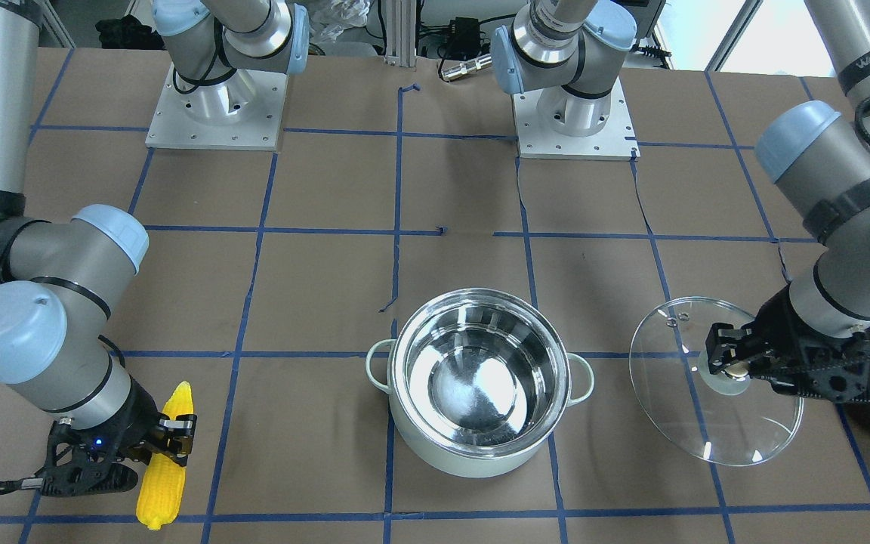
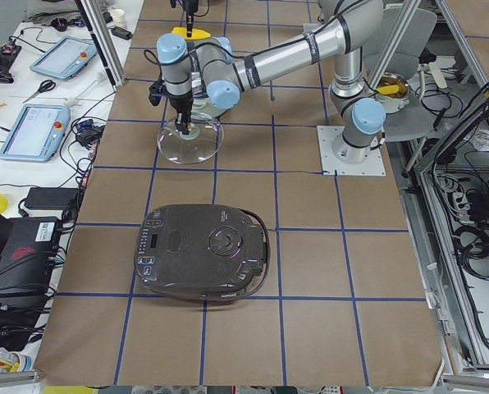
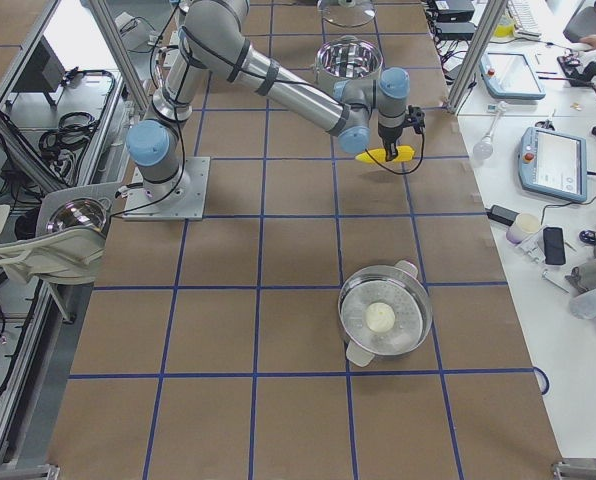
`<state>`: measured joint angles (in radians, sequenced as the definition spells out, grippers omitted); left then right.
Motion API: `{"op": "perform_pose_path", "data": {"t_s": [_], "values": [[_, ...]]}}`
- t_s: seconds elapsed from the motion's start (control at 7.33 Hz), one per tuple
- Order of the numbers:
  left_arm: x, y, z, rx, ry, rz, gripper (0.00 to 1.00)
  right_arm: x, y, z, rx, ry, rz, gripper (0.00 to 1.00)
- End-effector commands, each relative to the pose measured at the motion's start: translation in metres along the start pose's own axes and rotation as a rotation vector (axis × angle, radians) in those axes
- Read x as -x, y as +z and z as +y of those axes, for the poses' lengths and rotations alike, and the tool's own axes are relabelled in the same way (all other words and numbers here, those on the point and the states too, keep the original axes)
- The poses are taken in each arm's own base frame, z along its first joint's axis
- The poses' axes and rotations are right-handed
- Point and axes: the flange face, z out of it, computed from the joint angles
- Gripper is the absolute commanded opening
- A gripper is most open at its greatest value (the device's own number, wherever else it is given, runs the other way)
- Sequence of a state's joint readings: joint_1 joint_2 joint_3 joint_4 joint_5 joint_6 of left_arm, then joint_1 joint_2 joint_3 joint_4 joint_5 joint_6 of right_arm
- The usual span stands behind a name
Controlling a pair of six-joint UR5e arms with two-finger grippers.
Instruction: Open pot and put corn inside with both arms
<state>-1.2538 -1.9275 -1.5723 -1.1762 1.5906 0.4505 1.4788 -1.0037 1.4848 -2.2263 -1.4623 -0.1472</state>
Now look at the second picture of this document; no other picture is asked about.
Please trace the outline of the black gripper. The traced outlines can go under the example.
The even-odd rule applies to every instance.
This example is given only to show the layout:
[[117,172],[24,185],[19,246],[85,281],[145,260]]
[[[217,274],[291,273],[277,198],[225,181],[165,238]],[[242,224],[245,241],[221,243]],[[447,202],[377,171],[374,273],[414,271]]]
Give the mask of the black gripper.
[[171,106],[176,110],[176,121],[191,121],[193,102],[194,99],[191,94],[171,97]]
[[196,12],[199,9],[199,1],[198,0],[183,0],[182,7],[186,14],[186,24],[192,25],[194,23],[194,17]]

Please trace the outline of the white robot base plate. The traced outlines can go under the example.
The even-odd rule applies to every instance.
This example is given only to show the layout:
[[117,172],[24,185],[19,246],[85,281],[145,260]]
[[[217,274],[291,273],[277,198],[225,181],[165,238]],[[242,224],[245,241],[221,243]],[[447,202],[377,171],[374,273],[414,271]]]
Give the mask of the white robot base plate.
[[385,176],[377,137],[365,148],[354,148],[343,139],[343,126],[317,126],[322,172],[329,176]]

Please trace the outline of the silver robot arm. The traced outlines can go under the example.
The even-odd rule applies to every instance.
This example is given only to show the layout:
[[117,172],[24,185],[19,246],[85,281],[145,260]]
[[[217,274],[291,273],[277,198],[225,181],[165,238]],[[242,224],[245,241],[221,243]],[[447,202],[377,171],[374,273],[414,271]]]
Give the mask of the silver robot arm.
[[176,125],[186,131],[192,121],[192,74],[199,71],[212,105],[233,108],[247,90],[332,57],[335,75],[331,100],[341,111],[349,99],[365,89],[362,47],[382,23],[381,1],[324,1],[327,22],[270,48],[231,60],[219,38],[186,40],[174,33],[157,41],[159,79],[149,88],[149,101],[158,105],[166,97],[176,110]]

